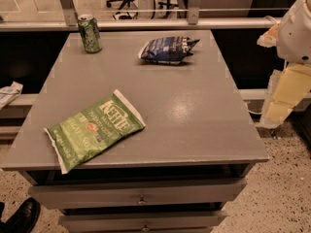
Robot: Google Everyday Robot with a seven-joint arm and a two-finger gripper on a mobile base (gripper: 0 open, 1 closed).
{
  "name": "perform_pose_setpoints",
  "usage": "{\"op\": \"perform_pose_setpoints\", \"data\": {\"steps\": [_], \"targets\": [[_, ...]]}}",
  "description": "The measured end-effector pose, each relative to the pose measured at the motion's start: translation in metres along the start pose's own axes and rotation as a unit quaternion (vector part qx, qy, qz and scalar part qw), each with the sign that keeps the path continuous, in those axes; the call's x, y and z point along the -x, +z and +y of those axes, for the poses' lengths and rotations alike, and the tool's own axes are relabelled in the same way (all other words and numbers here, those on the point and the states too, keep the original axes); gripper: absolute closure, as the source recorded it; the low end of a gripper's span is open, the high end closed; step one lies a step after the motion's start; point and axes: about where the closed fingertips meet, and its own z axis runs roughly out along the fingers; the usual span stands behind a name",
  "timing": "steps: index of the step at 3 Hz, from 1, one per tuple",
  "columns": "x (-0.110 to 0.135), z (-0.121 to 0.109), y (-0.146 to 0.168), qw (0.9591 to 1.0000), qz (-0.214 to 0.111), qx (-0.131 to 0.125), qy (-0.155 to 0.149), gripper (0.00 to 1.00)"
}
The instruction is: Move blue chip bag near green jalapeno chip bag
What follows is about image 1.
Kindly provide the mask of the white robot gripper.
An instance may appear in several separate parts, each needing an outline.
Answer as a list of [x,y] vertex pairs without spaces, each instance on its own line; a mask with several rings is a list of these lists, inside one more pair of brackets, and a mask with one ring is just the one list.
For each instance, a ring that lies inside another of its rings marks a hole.
[[259,36],[257,44],[277,45],[280,58],[290,63],[283,71],[270,76],[259,123],[264,128],[281,125],[311,90],[311,0],[296,0],[283,16]]

